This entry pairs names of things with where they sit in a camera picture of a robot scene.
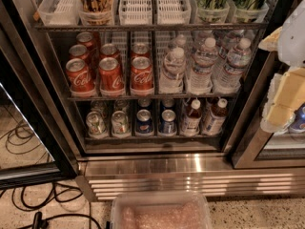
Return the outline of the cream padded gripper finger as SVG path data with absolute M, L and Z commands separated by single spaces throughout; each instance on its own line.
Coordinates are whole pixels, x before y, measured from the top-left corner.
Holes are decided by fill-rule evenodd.
M 295 111 L 305 102 L 305 68 L 276 73 L 267 92 L 260 128 L 267 133 L 285 130 L 295 120 Z
M 276 52 L 277 51 L 277 43 L 280 36 L 282 28 L 279 27 L 274 30 L 270 35 L 261 40 L 258 44 L 258 47 L 267 52 Z

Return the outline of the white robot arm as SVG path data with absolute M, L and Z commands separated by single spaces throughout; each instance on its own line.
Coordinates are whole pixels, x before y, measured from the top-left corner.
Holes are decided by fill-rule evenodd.
M 263 131 L 276 133 L 292 123 L 295 111 L 305 102 L 305 0 L 258 47 L 277 52 L 279 61 L 289 67 L 271 80 L 260 122 Z

